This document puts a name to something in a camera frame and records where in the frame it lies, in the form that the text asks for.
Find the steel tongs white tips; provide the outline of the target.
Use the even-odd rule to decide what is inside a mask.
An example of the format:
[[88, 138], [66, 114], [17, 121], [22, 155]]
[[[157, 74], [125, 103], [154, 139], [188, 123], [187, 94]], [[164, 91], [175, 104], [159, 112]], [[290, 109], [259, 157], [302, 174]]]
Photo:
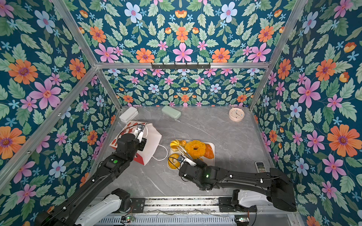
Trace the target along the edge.
[[186, 149], [184, 147], [178, 146], [177, 147], [179, 152], [181, 153], [179, 157], [177, 158], [177, 161], [180, 162], [180, 166], [182, 166], [184, 163], [188, 163], [191, 166], [196, 166], [196, 163], [193, 161], [193, 158], [187, 153]]

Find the red white paper bag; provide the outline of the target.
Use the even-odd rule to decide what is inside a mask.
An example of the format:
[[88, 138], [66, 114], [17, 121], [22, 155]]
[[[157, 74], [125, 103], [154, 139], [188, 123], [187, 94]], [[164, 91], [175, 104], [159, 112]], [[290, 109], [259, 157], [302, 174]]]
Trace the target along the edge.
[[131, 133], [139, 141], [139, 148], [135, 154], [134, 160], [141, 165], [146, 165], [156, 152], [162, 135], [155, 129], [152, 123], [143, 121], [130, 121], [125, 127], [114, 137], [109, 144], [113, 149], [117, 149], [117, 140], [122, 135]]

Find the large orange fake donut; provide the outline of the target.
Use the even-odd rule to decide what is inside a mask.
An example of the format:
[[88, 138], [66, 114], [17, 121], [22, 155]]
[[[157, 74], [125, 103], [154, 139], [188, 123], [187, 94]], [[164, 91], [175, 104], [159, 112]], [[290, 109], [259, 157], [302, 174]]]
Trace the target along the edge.
[[192, 159], [198, 159], [206, 153], [206, 144], [199, 140], [193, 140], [186, 144], [185, 149]]

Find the orange triangular fake bread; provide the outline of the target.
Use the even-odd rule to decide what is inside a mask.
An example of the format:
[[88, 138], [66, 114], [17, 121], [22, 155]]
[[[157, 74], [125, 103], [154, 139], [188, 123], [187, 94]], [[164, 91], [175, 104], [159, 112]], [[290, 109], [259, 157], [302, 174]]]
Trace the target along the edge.
[[215, 158], [213, 149], [209, 144], [206, 144], [206, 152], [204, 154], [204, 157], [207, 158], [207, 159], [214, 159]]

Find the yellow flaky fake pastry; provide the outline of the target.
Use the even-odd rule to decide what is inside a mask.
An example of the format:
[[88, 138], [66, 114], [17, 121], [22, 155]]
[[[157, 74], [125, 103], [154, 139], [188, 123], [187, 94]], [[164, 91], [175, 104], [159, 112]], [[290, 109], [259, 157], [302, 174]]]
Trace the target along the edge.
[[187, 141], [186, 141], [186, 140], [181, 140], [181, 141], [180, 141], [180, 146], [181, 146], [181, 147], [186, 147], [186, 145], [187, 145]]

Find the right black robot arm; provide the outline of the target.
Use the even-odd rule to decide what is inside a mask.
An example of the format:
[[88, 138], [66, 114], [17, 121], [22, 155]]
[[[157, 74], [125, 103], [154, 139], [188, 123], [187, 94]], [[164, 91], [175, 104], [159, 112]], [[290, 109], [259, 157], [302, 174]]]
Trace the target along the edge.
[[269, 172], [248, 173], [208, 166], [201, 160], [195, 164], [184, 161], [179, 176], [193, 182], [202, 191], [235, 188], [266, 196], [266, 200], [282, 211], [296, 212], [297, 205], [292, 180], [282, 171], [271, 168]]

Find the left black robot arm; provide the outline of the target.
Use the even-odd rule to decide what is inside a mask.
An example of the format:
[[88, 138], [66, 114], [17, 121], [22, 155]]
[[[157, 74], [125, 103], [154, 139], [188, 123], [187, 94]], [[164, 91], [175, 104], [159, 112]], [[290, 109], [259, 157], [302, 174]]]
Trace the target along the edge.
[[94, 226], [110, 213], [128, 212], [131, 209], [131, 196], [120, 188], [112, 191], [96, 205], [89, 205], [130, 166], [137, 152], [144, 148], [146, 139], [142, 137], [142, 133], [145, 127], [135, 124], [128, 127], [134, 129], [134, 132], [123, 130], [116, 139], [116, 150], [100, 163], [84, 185], [53, 210], [40, 213], [35, 225]]

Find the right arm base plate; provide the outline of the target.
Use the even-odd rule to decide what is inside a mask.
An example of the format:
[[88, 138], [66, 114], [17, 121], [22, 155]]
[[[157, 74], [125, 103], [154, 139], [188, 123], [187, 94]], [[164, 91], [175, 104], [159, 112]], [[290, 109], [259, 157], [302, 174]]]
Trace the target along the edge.
[[255, 205], [251, 207], [242, 206], [236, 198], [231, 196], [219, 197], [218, 206], [220, 212], [257, 212], [257, 207]]

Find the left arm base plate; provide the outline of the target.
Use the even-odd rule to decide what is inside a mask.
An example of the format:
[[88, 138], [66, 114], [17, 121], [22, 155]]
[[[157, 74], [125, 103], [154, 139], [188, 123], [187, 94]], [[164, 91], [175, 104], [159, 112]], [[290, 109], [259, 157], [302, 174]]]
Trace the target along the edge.
[[143, 213], [144, 212], [144, 208], [145, 208], [145, 202], [146, 199], [145, 198], [135, 198], [132, 197], [130, 199], [131, 201], [131, 206], [130, 206], [130, 213]]

